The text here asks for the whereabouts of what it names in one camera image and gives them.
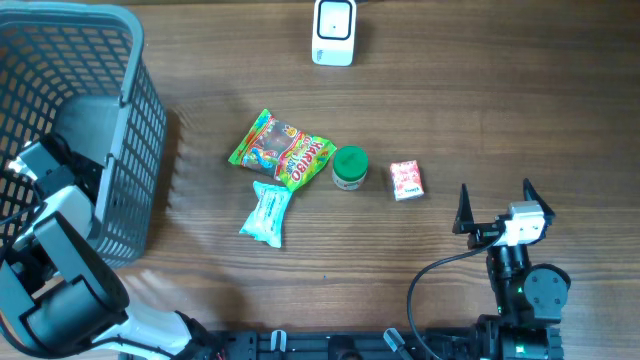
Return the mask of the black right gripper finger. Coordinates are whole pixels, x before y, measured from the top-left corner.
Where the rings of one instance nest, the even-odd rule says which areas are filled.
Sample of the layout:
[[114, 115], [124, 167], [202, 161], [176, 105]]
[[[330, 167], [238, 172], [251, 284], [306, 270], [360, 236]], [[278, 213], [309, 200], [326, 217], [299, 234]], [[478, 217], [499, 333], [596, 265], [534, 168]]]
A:
[[541, 207], [545, 219], [546, 225], [551, 225], [555, 219], [555, 212], [551, 207], [543, 200], [543, 198], [537, 193], [532, 183], [528, 178], [523, 180], [523, 195], [526, 201], [536, 201]]
[[459, 205], [452, 227], [454, 234], [471, 233], [474, 229], [474, 218], [470, 205], [469, 194], [466, 184], [461, 185], [459, 195]]

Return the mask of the small red carton box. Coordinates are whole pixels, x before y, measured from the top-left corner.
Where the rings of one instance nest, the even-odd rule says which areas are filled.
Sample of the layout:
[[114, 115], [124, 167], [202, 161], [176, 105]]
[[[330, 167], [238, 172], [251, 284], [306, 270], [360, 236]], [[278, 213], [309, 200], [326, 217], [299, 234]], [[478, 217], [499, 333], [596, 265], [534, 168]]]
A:
[[420, 168], [416, 160], [390, 165], [393, 193], [396, 201], [418, 198], [424, 195]]

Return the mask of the green lid jar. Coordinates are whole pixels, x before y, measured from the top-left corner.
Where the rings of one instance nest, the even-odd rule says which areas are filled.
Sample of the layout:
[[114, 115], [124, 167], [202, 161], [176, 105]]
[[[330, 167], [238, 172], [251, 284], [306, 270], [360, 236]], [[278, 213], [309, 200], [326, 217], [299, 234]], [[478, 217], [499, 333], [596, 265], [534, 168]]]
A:
[[356, 190], [363, 184], [368, 166], [368, 155], [361, 147], [342, 147], [333, 159], [332, 180], [342, 190]]

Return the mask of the teal tissue packet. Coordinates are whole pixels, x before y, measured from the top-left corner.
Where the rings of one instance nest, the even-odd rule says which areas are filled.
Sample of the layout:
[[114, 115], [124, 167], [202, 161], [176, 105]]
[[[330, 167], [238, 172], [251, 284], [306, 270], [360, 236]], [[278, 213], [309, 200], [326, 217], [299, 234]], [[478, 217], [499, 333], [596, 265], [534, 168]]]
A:
[[292, 193], [284, 186], [253, 182], [258, 198], [255, 209], [240, 229], [240, 234], [253, 236], [273, 248], [282, 247], [282, 226]]

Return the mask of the Haribo gummy candy bag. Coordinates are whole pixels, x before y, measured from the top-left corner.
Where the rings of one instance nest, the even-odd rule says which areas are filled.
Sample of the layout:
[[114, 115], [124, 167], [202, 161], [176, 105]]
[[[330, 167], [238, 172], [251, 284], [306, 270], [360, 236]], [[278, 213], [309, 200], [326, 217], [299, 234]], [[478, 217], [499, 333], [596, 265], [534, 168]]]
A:
[[335, 151], [329, 139], [301, 131], [264, 109], [228, 161], [295, 192], [326, 166]]

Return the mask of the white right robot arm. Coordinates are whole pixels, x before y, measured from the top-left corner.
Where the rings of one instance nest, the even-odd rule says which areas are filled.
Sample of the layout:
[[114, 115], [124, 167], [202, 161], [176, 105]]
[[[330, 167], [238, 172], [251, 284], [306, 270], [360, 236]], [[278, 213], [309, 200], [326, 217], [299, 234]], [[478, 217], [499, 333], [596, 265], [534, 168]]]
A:
[[564, 357], [562, 309], [571, 286], [569, 275], [551, 264], [531, 263], [528, 248], [541, 242], [555, 212], [523, 181], [524, 199], [508, 205], [491, 223], [474, 220], [468, 190], [461, 187], [452, 232], [467, 234], [470, 250], [485, 252], [498, 314], [482, 315], [472, 327], [473, 359], [546, 359]]

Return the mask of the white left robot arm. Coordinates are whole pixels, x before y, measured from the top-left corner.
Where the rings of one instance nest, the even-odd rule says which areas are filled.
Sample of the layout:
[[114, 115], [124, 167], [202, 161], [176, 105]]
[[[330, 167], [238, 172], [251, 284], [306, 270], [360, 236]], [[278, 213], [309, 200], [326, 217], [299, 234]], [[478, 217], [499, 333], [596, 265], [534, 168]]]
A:
[[97, 167], [50, 134], [11, 159], [30, 205], [12, 210], [1, 245], [1, 333], [20, 352], [64, 359], [114, 350], [123, 359], [221, 359], [222, 345], [195, 319], [131, 301], [89, 245]]

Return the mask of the white barcode scanner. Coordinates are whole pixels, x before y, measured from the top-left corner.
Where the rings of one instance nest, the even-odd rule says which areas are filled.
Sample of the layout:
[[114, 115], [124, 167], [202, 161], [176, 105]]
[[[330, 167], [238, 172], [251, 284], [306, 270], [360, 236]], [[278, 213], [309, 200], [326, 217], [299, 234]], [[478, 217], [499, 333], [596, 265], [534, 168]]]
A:
[[354, 0], [316, 0], [312, 26], [312, 61], [347, 67], [355, 51], [357, 5]]

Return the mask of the grey plastic shopping basket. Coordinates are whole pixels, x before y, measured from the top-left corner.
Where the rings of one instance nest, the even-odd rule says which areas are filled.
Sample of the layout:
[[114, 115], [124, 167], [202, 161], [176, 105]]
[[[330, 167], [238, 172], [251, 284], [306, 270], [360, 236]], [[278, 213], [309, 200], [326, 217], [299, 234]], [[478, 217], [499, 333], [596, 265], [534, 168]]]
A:
[[9, 163], [53, 133], [97, 173], [88, 242], [114, 269], [144, 253], [167, 136], [143, 47], [120, 6], [1, 4], [1, 214], [34, 203], [31, 179]]

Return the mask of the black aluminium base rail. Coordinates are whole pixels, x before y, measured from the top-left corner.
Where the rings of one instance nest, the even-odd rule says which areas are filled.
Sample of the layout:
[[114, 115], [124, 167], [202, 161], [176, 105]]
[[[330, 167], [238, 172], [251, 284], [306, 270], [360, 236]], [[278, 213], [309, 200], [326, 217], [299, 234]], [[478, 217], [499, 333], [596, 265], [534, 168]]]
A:
[[526, 333], [502, 331], [498, 335], [466, 328], [431, 330], [422, 341], [408, 332], [394, 340], [381, 332], [299, 333], [285, 338], [276, 332], [218, 332], [223, 349], [215, 357], [229, 360], [269, 359], [551, 359], [562, 360], [565, 351], [557, 329]]

